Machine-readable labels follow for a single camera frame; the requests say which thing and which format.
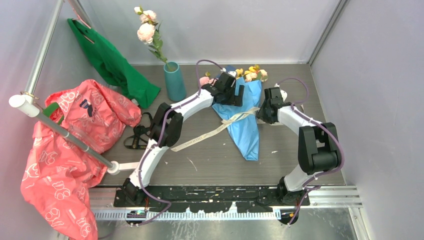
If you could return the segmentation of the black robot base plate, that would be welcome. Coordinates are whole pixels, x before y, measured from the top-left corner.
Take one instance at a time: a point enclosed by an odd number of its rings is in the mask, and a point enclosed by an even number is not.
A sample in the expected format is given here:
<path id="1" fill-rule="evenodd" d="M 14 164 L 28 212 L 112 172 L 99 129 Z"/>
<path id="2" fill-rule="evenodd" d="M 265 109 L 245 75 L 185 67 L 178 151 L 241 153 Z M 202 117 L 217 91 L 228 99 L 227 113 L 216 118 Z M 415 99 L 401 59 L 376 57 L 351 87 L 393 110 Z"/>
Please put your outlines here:
<path id="1" fill-rule="evenodd" d="M 151 212 L 160 212 L 168 203 L 170 213 L 226 213 L 232 205 L 237 213 L 267 213 L 274 207 L 296 208 L 308 206 L 308 198 L 302 198 L 305 191 L 289 192 L 280 186 L 242 185 L 242 186 L 148 186 L 146 195 L 139 189 L 135 198 L 129 196 L 126 187 L 119 187 L 115 193 L 114 207 L 146 207 Z"/>

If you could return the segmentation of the teal ceramic vase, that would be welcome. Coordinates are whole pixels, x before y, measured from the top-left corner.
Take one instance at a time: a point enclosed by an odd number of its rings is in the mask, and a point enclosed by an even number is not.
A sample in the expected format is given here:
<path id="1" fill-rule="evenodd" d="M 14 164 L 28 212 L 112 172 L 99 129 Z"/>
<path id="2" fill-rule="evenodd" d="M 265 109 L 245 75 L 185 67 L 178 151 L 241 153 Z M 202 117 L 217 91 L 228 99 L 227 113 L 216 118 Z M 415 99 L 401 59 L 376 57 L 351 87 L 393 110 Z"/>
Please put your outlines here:
<path id="1" fill-rule="evenodd" d="M 165 86 L 168 98 L 180 102 L 187 96 L 183 74 L 180 65 L 170 61 L 163 66 Z"/>

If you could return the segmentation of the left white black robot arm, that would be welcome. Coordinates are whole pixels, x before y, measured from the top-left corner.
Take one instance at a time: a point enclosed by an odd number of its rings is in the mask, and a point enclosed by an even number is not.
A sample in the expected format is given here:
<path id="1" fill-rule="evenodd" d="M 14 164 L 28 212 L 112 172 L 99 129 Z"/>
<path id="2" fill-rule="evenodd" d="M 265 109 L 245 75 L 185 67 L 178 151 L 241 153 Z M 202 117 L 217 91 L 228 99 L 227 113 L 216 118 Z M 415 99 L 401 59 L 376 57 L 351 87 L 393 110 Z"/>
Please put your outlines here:
<path id="1" fill-rule="evenodd" d="M 180 139 L 185 120 L 213 104 L 242 105 L 244 87 L 236 86 L 236 76 L 235 71 L 223 71 L 218 79 L 202 85 L 195 94 L 158 107 L 150 125 L 146 149 L 121 187 L 127 202 L 135 207 L 145 202 L 151 176 L 164 153 Z"/>

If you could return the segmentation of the blue paper bouquet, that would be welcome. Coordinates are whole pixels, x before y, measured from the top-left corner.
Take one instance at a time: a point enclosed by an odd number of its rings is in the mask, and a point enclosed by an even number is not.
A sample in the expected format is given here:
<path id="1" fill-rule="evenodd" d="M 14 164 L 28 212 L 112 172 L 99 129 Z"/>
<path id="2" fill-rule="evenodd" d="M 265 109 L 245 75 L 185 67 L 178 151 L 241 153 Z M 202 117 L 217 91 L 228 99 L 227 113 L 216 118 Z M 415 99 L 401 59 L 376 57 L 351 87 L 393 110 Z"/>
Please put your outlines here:
<path id="1" fill-rule="evenodd" d="M 262 82 L 259 80 L 246 82 L 239 77 L 236 79 L 235 86 L 237 90 L 240 86 L 244 86 L 242 106 L 219 103 L 212 105 L 214 111 L 223 120 L 229 120 L 235 114 L 246 112 L 260 105 Z M 260 136 L 255 115 L 248 114 L 245 118 L 233 122 L 227 127 L 227 131 L 245 160 L 257 161 L 259 159 Z"/>

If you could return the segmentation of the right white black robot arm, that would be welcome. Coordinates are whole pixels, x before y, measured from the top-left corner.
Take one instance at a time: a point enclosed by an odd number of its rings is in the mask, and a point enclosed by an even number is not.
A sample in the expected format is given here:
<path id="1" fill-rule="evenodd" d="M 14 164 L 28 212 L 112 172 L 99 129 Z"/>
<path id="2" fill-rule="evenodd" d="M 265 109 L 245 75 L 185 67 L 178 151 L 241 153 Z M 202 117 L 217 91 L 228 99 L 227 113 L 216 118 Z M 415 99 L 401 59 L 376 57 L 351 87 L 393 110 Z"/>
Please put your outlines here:
<path id="1" fill-rule="evenodd" d="M 313 179 L 342 165 L 336 126 L 331 122 L 316 121 L 300 112 L 294 104 L 283 99 L 279 87 L 264 90 L 264 101 L 256 117 L 269 125 L 284 125 L 298 136 L 298 164 L 277 185 L 277 200 L 281 204 L 294 204 L 306 193 L 306 186 Z"/>

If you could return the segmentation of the cream printed ribbon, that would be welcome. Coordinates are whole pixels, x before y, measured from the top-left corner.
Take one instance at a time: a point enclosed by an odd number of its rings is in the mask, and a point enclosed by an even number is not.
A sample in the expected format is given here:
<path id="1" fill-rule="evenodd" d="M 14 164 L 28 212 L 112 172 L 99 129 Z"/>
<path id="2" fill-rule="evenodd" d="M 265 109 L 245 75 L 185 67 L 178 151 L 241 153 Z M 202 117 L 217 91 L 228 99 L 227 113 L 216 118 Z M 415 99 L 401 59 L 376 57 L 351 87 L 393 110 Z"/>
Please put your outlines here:
<path id="1" fill-rule="evenodd" d="M 253 116 L 256 113 L 259 113 L 259 111 L 260 111 L 259 107 L 252 107 L 247 111 L 236 113 L 229 120 L 222 120 L 221 121 L 222 124 L 218 128 L 214 129 L 213 131 L 207 132 L 183 144 L 173 147 L 171 148 L 171 150 L 173 152 L 178 152 L 194 144 L 197 144 L 207 138 L 211 138 L 212 136 L 217 135 L 218 133 L 222 132 L 224 129 L 231 126 L 233 123 L 239 122 L 250 115 Z M 277 117 L 277 120 L 271 120 L 270 123 L 266 122 L 264 117 L 261 118 L 258 122 L 260 124 L 268 124 L 271 126 L 286 126 L 298 135 L 299 128 L 310 126 L 310 123 L 312 121 L 310 117 L 306 116 L 303 112 L 299 111 L 297 107 L 291 106 L 291 105 L 279 108 L 276 111 L 276 117 Z"/>

